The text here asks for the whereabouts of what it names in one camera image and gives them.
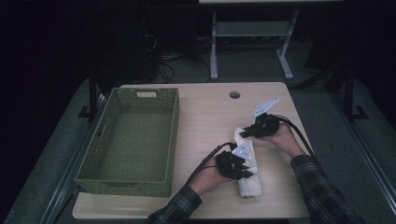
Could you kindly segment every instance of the person's right hand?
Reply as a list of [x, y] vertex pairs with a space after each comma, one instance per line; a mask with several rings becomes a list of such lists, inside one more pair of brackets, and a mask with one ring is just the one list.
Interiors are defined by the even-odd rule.
[[273, 143], [278, 148], [285, 151], [291, 159], [305, 154], [303, 149], [297, 143], [297, 140], [291, 131], [291, 127], [285, 123], [279, 124], [279, 129], [274, 135], [260, 137], [258, 139]]

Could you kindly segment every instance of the metal stand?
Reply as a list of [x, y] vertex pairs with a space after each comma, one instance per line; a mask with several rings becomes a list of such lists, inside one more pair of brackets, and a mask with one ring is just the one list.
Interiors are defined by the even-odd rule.
[[213, 12], [212, 21], [212, 50], [210, 53], [210, 77], [218, 79], [218, 60], [216, 57], [217, 36], [284, 36], [285, 42], [281, 49], [276, 50], [282, 70], [287, 79], [293, 79], [286, 51], [289, 46], [291, 35], [297, 21], [299, 10], [294, 10], [289, 21], [217, 21], [216, 11]]

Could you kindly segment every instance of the green basket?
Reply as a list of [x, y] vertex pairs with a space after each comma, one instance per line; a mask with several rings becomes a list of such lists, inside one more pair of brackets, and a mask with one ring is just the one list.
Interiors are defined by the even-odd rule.
[[171, 195], [177, 89], [114, 89], [76, 182], [89, 193]]

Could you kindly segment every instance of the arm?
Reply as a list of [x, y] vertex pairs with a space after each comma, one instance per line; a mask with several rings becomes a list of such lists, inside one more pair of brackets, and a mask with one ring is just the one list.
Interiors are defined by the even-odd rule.
[[201, 195], [230, 181], [232, 179], [219, 173], [216, 161], [212, 158], [188, 185], [179, 190], [168, 205], [151, 214], [146, 223], [183, 223], [202, 203]]
[[320, 171], [312, 157], [301, 149], [289, 125], [280, 124], [276, 134], [260, 139], [274, 143], [290, 156], [291, 167], [313, 223], [364, 223], [350, 209], [342, 193]]

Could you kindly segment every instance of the white cloth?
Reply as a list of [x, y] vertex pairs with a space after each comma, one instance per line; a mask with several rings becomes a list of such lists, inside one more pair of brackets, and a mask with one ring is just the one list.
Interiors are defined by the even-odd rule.
[[251, 159], [249, 161], [246, 160], [244, 165], [249, 167], [248, 170], [253, 173], [253, 176], [249, 178], [241, 178], [240, 180], [238, 180], [239, 195], [243, 198], [254, 197], [254, 199], [258, 201], [262, 196], [262, 185], [260, 184], [259, 177], [257, 176], [257, 173], [259, 171], [257, 167], [256, 155], [253, 148], [253, 139], [251, 137], [241, 137], [240, 133], [243, 131], [243, 129], [237, 128], [233, 134], [233, 139], [238, 146], [243, 143], [247, 145], [247, 150], [251, 156]]

